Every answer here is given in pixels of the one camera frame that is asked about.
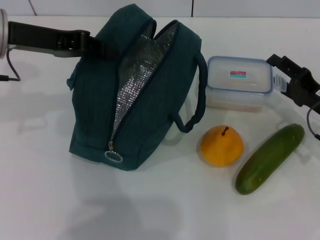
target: plastic food container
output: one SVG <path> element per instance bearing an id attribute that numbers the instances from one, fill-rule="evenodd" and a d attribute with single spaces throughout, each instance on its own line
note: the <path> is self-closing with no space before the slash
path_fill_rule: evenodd
<path id="1" fill-rule="evenodd" d="M 276 88 L 286 91 L 284 78 L 273 76 L 261 59 L 213 56 L 208 62 L 206 105 L 213 108 L 258 112 Z"/>

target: container lid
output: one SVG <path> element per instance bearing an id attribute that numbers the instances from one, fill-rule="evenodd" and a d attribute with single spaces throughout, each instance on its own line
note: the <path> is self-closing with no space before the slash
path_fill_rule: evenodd
<path id="1" fill-rule="evenodd" d="M 267 94 L 273 89 L 272 67 L 262 59 L 213 56 L 208 62 L 208 87 Z"/>

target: cucumber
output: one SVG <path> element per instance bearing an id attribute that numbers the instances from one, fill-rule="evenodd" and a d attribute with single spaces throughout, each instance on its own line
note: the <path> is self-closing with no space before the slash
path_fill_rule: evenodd
<path id="1" fill-rule="evenodd" d="M 244 164 L 235 180 L 235 189 L 247 195 L 259 188 L 299 146 L 305 136 L 301 125 L 290 124 L 277 131 Z"/>

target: bag handle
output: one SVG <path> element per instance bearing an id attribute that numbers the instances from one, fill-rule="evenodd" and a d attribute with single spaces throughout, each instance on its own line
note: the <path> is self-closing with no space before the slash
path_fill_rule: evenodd
<path id="1" fill-rule="evenodd" d="M 206 87 L 208 84 L 208 68 L 204 56 L 199 52 L 195 57 L 199 66 L 199 93 L 196 110 L 191 119 L 184 125 L 179 113 L 172 113 L 170 118 L 173 119 L 178 129 L 183 133 L 189 133 L 195 124 L 199 123 L 206 110 Z"/>

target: white wall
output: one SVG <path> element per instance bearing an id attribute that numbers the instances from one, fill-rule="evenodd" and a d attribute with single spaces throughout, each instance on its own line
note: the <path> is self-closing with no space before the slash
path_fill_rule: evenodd
<path id="1" fill-rule="evenodd" d="M 320 18 L 320 0 L 194 0 L 193 16 Z"/>
<path id="2" fill-rule="evenodd" d="M 192 0 L 32 0 L 32 2 L 38 15 L 111 16 L 119 8 L 133 3 L 153 17 L 190 17 L 192 12 Z"/>
<path id="3" fill-rule="evenodd" d="M 5 9 L 8 15 L 34 15 L 28 0 L 0 0 L 0 9 Z"/>

